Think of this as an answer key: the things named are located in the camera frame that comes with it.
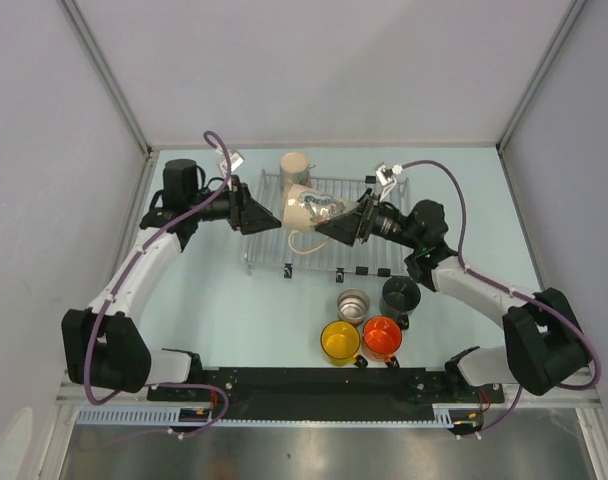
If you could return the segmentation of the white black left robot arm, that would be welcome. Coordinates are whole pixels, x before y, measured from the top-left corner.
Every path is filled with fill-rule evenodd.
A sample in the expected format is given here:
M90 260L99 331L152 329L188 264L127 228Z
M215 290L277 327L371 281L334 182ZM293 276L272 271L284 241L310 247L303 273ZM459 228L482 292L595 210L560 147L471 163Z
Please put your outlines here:
M165 164L162 178L133 247L108 285L88 307L70 309L62 319L68 377L87 393L93 388L136 393L169 384L183 399L198 397L205 376L194 368L197 355L150 348L139 331L145 307L200 224L224 221L242 235L281 226L236 175L212 190L195 161L175 159Z

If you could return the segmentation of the dark green mug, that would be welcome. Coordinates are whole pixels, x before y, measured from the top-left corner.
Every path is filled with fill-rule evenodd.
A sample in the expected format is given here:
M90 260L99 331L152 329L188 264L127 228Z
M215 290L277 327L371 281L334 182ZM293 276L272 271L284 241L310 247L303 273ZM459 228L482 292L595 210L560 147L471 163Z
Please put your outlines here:
M383 285L379 300L380 313L392 319L402 330L410 327L410 316L421 301L418 285L408 277L391 277Z

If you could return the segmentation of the beige plain mug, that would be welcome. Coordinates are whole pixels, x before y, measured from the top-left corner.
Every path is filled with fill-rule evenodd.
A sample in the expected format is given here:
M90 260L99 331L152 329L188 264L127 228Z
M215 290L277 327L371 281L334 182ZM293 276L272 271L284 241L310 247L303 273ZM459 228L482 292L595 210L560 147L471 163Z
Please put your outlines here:
M312 187L289 183L282 194L282 227L289 230L289 249L297 255L310 255L326 247L332 239L327 237L309 250L297 249L294 237L315 228L335 217L348 213L357 206L355 201L325 193Z

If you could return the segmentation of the beige decorated mug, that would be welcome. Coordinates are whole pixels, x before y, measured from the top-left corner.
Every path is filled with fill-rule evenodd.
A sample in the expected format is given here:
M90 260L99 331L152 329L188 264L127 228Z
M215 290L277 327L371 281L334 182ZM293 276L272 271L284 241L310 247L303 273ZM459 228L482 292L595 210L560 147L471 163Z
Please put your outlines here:
M289 152L280 159L280 190L284 193L291 185L311 186L311 164L301 152Z

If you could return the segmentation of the silver wire dish rack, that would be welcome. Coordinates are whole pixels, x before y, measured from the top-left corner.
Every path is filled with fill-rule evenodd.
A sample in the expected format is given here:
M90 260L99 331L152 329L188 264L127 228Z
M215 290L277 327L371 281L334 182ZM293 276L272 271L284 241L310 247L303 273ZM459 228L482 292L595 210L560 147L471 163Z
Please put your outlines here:
M369 187L373 187L374 192L379 190L375 181L365 180L366 177L311 179L314 189L350 200L357 200ZM279 175L261 170L253 197L277 217L283 213L281 193ZM409 180L400 181L386 200L403 212L410 211ZM363 244L357 240L353 247L331 241L316 252L301 255L290 249L289 234L290 230L282 228L246 237L244 259L249 274L253 267L274 267L282 270L284 278L290 279L296 269L308 269L335 273L338 283L343 283L344 276L348 274L374 277L406 275L404 257L409 251L379 237L371 236ZM322 244L325 238L316 232L306 232L296 234L291 243L295 249L306 251Z

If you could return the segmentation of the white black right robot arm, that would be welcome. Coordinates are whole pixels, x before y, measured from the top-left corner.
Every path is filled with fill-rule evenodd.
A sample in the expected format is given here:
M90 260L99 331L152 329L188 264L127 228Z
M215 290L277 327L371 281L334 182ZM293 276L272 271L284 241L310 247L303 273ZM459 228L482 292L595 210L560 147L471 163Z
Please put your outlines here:
M422 200L404 215L366 193L354 209L315 229L348 246L377 236L409 248L404 263L414 282L459 300L502 329L503 346L472 347L452 358L456 369L445 376L445 388L453 399L468 401L490 383L513 383L542 396L555 387L570 389L567 378L588 366L594 374L585 386L599 381L600 360L566 296L554 288L524 293L466 264L445 241L441 204Z

